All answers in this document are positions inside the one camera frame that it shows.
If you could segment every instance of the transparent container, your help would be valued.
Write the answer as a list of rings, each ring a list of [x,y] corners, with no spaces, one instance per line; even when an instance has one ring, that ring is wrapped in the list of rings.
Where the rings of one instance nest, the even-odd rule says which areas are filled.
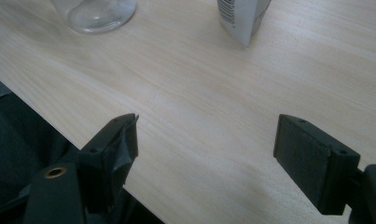
[[[82,34],[108,32],[135,11],[135,0],[50,0],[68,26]]]

